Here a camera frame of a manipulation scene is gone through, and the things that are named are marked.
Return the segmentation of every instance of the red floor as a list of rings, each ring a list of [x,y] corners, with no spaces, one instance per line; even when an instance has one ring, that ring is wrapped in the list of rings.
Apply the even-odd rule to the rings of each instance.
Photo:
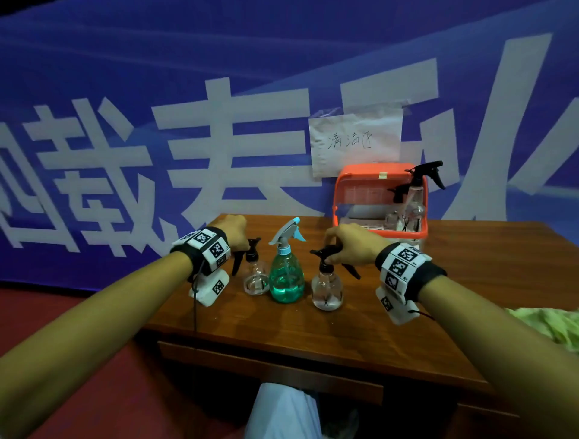
[[[0,355],[81,299],[0,289]],[[232,428],[211,421],[205,438],[224,438]],[[83,385],[32,439],[178,439],[174,423],[148,370],[123,348]]]

